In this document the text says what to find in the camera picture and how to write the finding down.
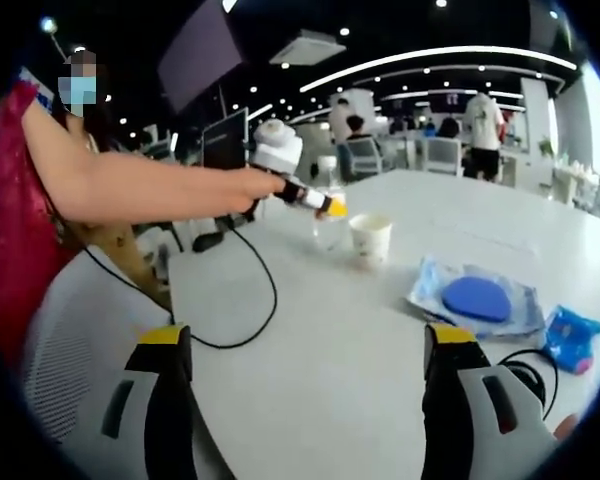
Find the face mask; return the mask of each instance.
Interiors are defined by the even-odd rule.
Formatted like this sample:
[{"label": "face mask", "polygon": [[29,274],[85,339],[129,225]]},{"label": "face mask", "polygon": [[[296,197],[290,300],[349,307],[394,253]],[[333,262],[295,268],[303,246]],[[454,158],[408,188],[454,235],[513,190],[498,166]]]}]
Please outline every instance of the face mask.
[{"label": "face mask", "polygon": [[82,117],[85,105],[96,104],[96,77],[61,77],[58,81],[60,99],[73,115]]}]

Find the computer monitor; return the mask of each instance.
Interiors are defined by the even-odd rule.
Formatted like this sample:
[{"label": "computer monitor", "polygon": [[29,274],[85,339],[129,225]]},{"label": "computer monitor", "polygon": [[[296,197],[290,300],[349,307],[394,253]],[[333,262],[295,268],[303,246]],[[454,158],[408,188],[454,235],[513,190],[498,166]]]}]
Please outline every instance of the computer monitor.
[{"label": "computer monitor", "polygon": [[202,166],[235,170],[247,164],[249,110],[240,110],[202,132]]}]

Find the screen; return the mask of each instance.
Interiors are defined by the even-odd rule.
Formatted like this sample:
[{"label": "screen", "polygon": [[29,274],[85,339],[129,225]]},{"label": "screen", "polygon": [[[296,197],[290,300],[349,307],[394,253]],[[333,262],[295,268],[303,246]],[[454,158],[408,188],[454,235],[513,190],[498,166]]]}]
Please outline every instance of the screen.
[{"label": "screen", "polygon": [[202,166],[220,170],[243,168],[247,163],[245,108],[207,127],[202,133]]},{"label": "screen", "polygon": [[242,63],[221,2],[207,0],[187,20],[158,65],[176,113]]}]

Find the white shirt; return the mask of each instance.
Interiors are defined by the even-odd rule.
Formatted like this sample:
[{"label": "white shirt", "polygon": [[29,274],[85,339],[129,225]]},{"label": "white shirt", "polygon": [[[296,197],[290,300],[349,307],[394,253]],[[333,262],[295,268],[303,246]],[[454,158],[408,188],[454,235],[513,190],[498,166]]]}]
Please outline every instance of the white shirt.
[{"label": "white shirt", "polygon": [[354,115],[353,110],[347,105],[336,105],[329,113],[329,126],[336,145],[343,145],[351,135],[351,129],[347,125],[347,118]]},{"label": "white shirt", "polygon": [[467,104],[464,124],[471,127],[471,146],[483,150],[498,150],[500,139],[498,127],[504,118],[496,101],[484,93],[479,93]]}]

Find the man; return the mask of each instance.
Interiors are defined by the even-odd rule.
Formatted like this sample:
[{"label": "man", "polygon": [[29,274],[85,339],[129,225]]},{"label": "man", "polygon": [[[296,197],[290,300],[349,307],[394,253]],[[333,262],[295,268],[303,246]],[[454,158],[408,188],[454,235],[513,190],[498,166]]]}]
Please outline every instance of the man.
[{"label": "man", "polygon": [[349,158],[349,150],[346,145],[347,138],[351,135],[351,129],[347,125],[347,118],[351,115],[353,115],[353,110],[346,98],[339,98],[335,107],[329,113],[329,126],[331,127],[333,142],[336,145],[338,163],[340,164],[340,172],[344,181],[348,181],[345,177],[347,176],[347,172],[351,170],[351,159]]},{"label": "man", "polygon": [[478,179],[493,182],[500,166],[500,138],[505,123],[489,89],[481,87],[469,100],[464,114],[464,124],[471,131],[471,158]]},{"label": "man", "polygon": [[[373,138],[373,135],[368,133],[364,133],[362,130],[364,128],[364,118],[359,117],[358,115],[351,115],[347,118],[347,125],[351,130],[351,135],[347,138],[347,140],[355,140],[356,138]],[[380,155],[382,155],[382,149],[380,148],[380,144],[374,140],[376,144],[376,148]]]}]

